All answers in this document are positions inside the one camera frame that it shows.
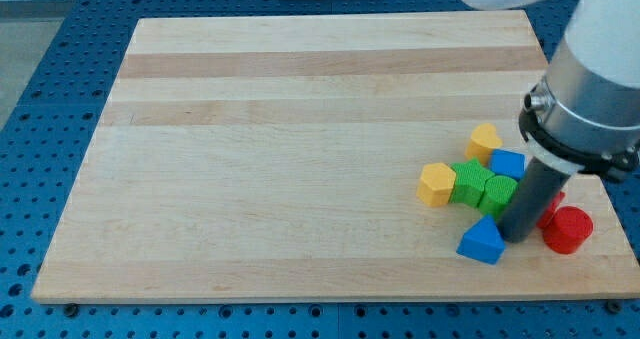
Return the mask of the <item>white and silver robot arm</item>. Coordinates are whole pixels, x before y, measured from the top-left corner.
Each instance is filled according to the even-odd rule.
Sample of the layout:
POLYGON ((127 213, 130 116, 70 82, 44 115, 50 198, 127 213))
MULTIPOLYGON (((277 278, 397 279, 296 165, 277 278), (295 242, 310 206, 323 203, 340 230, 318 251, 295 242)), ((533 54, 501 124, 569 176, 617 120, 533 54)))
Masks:
MULTIPOLYGON (((462 0, 502 10, 544 0, 462 0)), ((639 164, 639 0, 579 0, 519 127, 533 157, 566 175, 623 181, 639 164)))

